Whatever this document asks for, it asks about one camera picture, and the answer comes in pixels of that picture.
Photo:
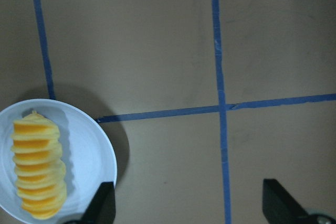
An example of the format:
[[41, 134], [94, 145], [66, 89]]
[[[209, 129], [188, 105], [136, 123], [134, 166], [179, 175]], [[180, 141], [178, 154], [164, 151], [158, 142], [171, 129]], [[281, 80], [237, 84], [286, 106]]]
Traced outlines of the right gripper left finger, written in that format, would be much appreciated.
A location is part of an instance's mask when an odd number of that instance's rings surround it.
[[114, 182], [103, 182], [98, 187], [80, 223], [113, 224], [116, 216]]

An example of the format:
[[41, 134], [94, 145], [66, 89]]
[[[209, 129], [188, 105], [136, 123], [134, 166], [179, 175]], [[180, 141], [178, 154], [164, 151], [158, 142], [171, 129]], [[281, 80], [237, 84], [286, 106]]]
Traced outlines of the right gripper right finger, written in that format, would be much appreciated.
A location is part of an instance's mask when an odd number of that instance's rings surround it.
[[309, 214], [276, 179], [264, 179], [263, 214], [272, 224], [306, 223]]

